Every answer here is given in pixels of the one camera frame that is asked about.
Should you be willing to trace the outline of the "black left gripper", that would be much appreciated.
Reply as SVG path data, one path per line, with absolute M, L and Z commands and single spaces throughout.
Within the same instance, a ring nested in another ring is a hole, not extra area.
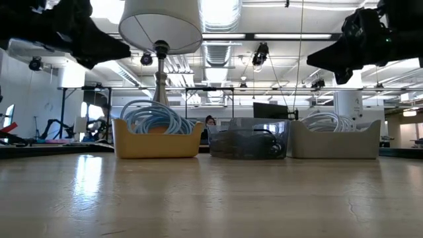
M 101 31 L 91 20 L 90 0 L 60 0 L 42 14 L 23 21 L 19 38 L 46 45 L 69 44 L 77 63 L 92 69 L 99 63 L 131 56 L 130 47 Z

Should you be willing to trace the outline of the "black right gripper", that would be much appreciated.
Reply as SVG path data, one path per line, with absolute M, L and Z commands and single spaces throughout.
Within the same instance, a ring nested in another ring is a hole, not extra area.
M 393 33 L 376 9 L 360 8 L 345 18 L 341 42 L 307 56 L 307 65 L 334 73 L 337 85 L 344 85 L 353 71 L 365 65 L 386 65 L 396 61 Z

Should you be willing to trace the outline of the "white round pillar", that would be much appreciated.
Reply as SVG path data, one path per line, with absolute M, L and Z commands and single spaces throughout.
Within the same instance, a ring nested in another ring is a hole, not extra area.
M 337 91 L 334 93 L 334 112 L 359 120 L 363 116 L 363 99 L 361 91 Z

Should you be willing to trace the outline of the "white lamp shade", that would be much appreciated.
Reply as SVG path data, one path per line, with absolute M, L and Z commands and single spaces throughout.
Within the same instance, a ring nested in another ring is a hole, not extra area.
M 203 41 L 198 0 L 125 0 L 118 31 L 143 51 L 164 41 L 169 55 L 194 53 Z

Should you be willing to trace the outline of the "long ceiling light strip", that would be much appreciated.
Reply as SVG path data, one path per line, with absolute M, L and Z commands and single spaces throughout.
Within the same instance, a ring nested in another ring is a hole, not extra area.
M 203 33 L 207 41 L 336 41 L 341 33 Z

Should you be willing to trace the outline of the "grey flat pad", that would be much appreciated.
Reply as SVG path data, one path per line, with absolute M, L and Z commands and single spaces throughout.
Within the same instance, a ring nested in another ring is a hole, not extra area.
M 290 124 L 288 147 L 295 159 L 376 159 L 381 121 L 361 132 L 312 132 L 304 123 Z

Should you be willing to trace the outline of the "black computer monitor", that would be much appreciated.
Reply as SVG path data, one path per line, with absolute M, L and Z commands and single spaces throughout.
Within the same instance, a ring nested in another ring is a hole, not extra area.
M 255 118 L 299 120 L 299 111 L 290 112 L 287 106 L 254 102 L 252 107 Z

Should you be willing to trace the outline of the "yellow plastic bin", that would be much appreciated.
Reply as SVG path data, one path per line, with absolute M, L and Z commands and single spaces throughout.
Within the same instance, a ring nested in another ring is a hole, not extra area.
M 151 134 L 134 134 L 121 119 L 112 121 L 114 152 L 120 159 L 188 158 L 198 154 L 204 124 L 197 122 L 191 134 L 164 134 L 153 129 Z

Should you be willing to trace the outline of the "transparent grey plastic bin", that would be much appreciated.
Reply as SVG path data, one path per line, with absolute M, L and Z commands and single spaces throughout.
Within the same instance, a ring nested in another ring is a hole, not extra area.
M 226 126 L 209 126 L 213 157 L 236 160 L 285 159 L 289 120 L 233 118 Z

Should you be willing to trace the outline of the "person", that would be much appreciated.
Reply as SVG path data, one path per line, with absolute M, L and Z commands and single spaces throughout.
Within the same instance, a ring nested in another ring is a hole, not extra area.
M 209 115 L 206 117 L 205 119 L 205 125 L 204 125 L 204 130 L 201 134 L 201 138 L 200 138 L 200 144 L 201 145 L 207 145 L 209 144 L 209 136 L 208 136 L 208 127 L 209 126 L 215 126 L 215 119 L 212 117 L 212 115 Z

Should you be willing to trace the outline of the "black aluminium table frame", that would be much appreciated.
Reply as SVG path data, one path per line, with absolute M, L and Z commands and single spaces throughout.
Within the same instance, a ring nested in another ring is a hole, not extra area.
M 0 159 L 17 159 L 23 157 L 41 157 L 51 155 L 67 154 L 88 154 L 88 153 L 112 153 L 112 147 L 103 145 L 38 145 L 36 147 L 15 147 L 0 146 Z M 397 149 L 381 147 L 379 149 L 380 157 L 396 157 L 403 159 L 423 160 L 423 149 Z

